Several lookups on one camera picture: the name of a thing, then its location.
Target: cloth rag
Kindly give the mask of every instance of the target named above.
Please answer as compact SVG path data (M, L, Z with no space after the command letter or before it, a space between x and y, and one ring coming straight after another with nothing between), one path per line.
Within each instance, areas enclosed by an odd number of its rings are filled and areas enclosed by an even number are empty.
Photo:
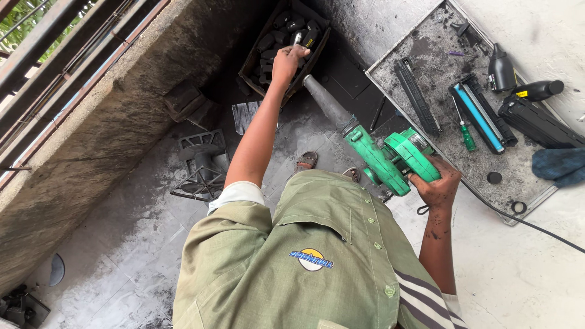
M532 172L554 180L557 187L577 184L585 180L585 148L538 150L532 155Z

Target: black plastic bottle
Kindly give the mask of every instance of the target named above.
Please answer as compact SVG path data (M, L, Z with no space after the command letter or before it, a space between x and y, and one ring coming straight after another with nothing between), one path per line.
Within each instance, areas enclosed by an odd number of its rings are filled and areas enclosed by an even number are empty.
M487 74L493 91L510 90L518 85L512 61L497 43L494 44L494 53L490 57Z
M513 93L518 97L526 98L530 102L538 102L562 93L563 89L565 89L565 84L560 80L543 80L519 85L513 90Z

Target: sandal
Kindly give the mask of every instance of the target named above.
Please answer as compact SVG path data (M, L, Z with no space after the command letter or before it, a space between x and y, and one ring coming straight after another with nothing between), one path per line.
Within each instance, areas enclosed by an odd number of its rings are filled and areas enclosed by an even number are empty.
M317 152L315 151L306 151L305 153L301 154L300 157L297 159L297 166L294 169L294 173L298 173L300 171L306 169L313 169L317 165Z
M351 167L347 169L344 173L344 176L350 177L354 183L360 181L360 171L356 167Z

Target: thunder logo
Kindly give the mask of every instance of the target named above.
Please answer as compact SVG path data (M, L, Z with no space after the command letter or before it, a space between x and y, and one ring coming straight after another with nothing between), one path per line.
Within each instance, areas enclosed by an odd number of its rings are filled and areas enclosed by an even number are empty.
M323 255L315 249L307 248L301 251L293 251L289 256L298 258L298 262L306 270L317 271L322 267L332 268L333 262L326 260Z

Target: green shirt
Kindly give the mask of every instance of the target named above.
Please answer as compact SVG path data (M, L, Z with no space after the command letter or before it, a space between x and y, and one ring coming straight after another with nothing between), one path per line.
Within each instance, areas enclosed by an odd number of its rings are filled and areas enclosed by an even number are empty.
M465 328L458 321L390 210L321 170L289 180L274 224L242 201L193 226L173 311L176 329Z

